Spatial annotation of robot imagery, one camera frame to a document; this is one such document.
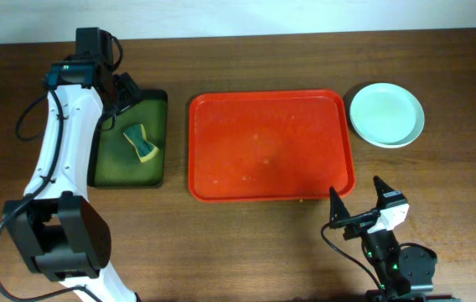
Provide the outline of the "pale green plate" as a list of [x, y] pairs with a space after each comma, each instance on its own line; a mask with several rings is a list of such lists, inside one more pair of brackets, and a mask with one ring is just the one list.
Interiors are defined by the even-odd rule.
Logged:
[[422, 116], [422, 104], [407, 89], [391, 83], [374, 83], [359, 89], [349, 105], [349, 120], [374, 117]]

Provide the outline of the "cream white plate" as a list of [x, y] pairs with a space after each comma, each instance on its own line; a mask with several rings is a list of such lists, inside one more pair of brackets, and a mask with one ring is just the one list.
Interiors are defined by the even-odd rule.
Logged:
[[374, 117], [352, 120], [356, 134], [380, 148], [402, 148], [413, 143], [423, 132], [422, 116]]

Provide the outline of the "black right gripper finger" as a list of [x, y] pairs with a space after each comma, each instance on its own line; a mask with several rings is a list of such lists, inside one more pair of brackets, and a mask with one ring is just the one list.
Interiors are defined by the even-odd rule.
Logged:
[[330, 199], [330, 223], [346, 223], [350, 218], [350, 214], [346, 209], [343, 201], [340, 199], [339, 194], [337, 193], [334, 187], [329, 188], [329, 199]]
[[377, 194], [377, 208], [396, 206], [401, 201], [401, 192], [399, 190], [392, 189], [378, 175], [373, 177], [373, 182]]

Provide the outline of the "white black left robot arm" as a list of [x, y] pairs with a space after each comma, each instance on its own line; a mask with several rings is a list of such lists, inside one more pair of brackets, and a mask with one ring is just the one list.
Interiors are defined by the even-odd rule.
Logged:
[[100, 125], [135, 106], [142, 93], [121, 62], [117, 37], [78, 28], [75, 52], [44, 79], [48, 119], [38, 163], [20, 200], [3, 207], [7, 230], [31, 273], [63, 284], [83, 301], [137, 301], [113, 268], [111, 232], [88, 201], [88, 172]]

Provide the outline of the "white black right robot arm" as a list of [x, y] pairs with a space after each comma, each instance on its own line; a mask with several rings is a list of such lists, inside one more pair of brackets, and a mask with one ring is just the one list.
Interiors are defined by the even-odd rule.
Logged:
[[[330, 217], [321, 228], [322, 238], [335, 252], [371, 277], [376, 288], [365, 293], [367, 301], [426, 301], [426, 293], [433, 291], [437, 254], [414, 242], [398, 242], [394, 229], [406, 219], [408, 200], [379, 176], [375, 176], [373, 182], [376, 205], [356, 216], [349, 214], [335, 189], [329, 189]], [[342, 228], [346, 241], [359, 238], [361, 251], [372, 268], [368, 269], [331, 243], [324, 235], [328, 228]]]

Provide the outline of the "yellow green scrub sponge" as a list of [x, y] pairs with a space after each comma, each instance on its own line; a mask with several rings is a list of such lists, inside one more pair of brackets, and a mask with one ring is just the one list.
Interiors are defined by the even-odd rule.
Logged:
[[123, 132], [124, 137], [134, 147], [141, 163], [153, 159], [159, 148], [148, 140], [145, 127], [142, 124], [132, 125]]

